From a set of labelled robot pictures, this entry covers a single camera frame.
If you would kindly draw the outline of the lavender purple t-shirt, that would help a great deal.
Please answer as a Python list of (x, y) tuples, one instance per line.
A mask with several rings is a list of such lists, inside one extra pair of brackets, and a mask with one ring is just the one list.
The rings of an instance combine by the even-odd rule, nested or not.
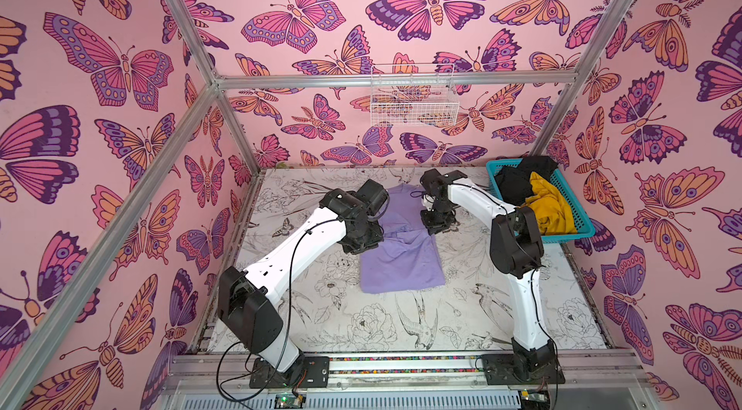
[(423, 290), (446, 283), (435, 237), (421, 220), (422, 189), (400, 184), (388, 190), (380, 218), (384, 240), (359, 257), (359, 286), (366, 294)]

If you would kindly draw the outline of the teal plastic laundry basket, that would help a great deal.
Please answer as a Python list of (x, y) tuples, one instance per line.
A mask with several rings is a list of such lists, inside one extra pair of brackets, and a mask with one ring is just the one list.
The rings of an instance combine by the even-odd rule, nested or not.
[[(486, 170), (490, 177), (490, 192), (493, 196), (501, 199), (502, 192), (500, 191), (500, 185), (496, 182), (495, 176), (500, 172), (503, 167), (516, 168), (522, 162), (522, 158), (517, 159), (500, 159), (489, 161), (486, 164)], [(544, 235), (542, 237), (544, 244), (562, 244), (578, 239), (591, 238), (595, 236), (595, 227), (591, 222), (589, 215), (585, 212), (583, 205), (579, 202), (579, 199), (575, 196), (571, 187), (568, 185), (562, 172), (557, 168), (550, 177), (550, 182), (555, 186), (558, 191), (565, 198), (566, 202), (570, 205), (574, 224), (576, 228), (575, 233), (559, 234), (559, 235)]]

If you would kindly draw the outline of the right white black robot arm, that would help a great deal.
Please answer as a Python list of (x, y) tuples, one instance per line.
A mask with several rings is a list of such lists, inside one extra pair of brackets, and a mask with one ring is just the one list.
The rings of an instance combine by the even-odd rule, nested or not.
[(421, 220), (431, 235), (447, 230), (463, 208), (490, 230), (489, 257), (506, 276), (514, 319), (511, 339), (514, 374), (525, 381), (547, 367), (558, 365), (558, 346), (547, 332), (540, 298), (540, 271), (544, 244), (535, 214), (484, 191), (463, 172), (443, 174), (427, 170), (420, 185), (429, 206)]

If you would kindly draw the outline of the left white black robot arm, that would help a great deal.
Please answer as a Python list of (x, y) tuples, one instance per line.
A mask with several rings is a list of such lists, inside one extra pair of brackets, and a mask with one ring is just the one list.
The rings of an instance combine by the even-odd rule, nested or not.
[(220, 275), (218, 319), (251, 354), (287, 376), (303, 361), (290, 339), (291, 320), (278, 303), (292, 300), (293, 282), (322, 253), (340, 246), (360, 255), (384, 240), (380, 218), (388, 191), (366, 180), (357, 191), (334, 189), (307, 220), (268, 255), (247, 268), (229, 267)]

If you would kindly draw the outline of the black t-shirt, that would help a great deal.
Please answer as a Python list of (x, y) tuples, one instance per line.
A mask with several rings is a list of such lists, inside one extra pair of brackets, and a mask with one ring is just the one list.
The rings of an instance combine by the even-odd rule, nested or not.
[(531, 175), (549, 180), (558, 168), (558, 163), (548, 156), (526, 157), (517, 166), (503, 166), (495, 175), (494, 180), (500, 190), (502, 200), (522, 205), (529, 197), (534, 196), (531, 185)]

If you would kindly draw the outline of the mustard yellow t-shirt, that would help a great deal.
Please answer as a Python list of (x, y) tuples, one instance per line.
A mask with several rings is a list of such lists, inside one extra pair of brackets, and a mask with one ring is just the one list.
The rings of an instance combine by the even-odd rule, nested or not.
[(525, 199), (525, 207), (533, 211), (540, 233), (576, 234), (572, 208), (558, 188), (536, 172), (531, 173), (529, 184), (533, 194)]

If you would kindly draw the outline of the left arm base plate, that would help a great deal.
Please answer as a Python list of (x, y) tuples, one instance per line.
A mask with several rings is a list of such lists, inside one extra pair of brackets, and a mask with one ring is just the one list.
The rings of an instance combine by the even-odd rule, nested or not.
[(330, 358), (327, 356), (300, 356), (299, 360), (281, 373), (262, 358), (251, 370), (249, 388), (286, 389), (327, 388), (330, 378)]

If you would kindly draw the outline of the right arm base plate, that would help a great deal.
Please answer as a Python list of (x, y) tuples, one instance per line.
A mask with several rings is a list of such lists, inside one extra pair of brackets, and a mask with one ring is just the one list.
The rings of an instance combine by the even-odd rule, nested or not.
[(481, 369), (488, 385), (539, 386), (562, 385), (566, 382), (557, 361), (532, 367), (513, 353), (484, 354), (480, 356)]

